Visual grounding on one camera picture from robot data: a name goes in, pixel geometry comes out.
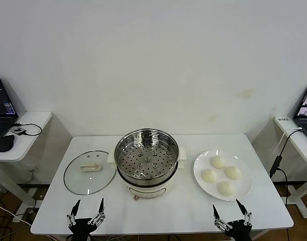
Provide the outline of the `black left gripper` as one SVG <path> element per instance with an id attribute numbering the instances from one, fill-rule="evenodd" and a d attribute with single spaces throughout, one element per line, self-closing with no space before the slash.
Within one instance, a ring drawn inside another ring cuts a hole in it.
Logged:
<path id="1" fill-rule="evenodd" d="M 71 212 L 66 215 L 68 219 L 68 226 L 72 234 L 69 236 L 71 241 L 87 241 L 90 238 L 90 234 L 97 229 L 97 226 L 100 226 L 104 221 L 105 207 L 104 207 L 104 198 L 101 199 L 98 213 L 93 219 L 91 218 L 78 218 L 75 220 L 77 215 L 80 199 L 73 206 Z"/>

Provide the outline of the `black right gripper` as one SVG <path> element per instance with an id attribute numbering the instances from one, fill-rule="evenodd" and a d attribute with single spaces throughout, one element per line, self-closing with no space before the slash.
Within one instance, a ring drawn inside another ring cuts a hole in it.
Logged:
<path id="1" fill-rule="evenodd" d="M 250 232 L 252 229 L 252 213 L 248 212 L 246 207 L 238 199 L 236 199 L 236 203 L 242 212 L 244 219 L 226 223 L 220 219 L 217 209 L 213 205 L 214 225 L 219 230 L 225 230 L 225 235 L 232 237 L 235 241 L 251 241 Z"/>

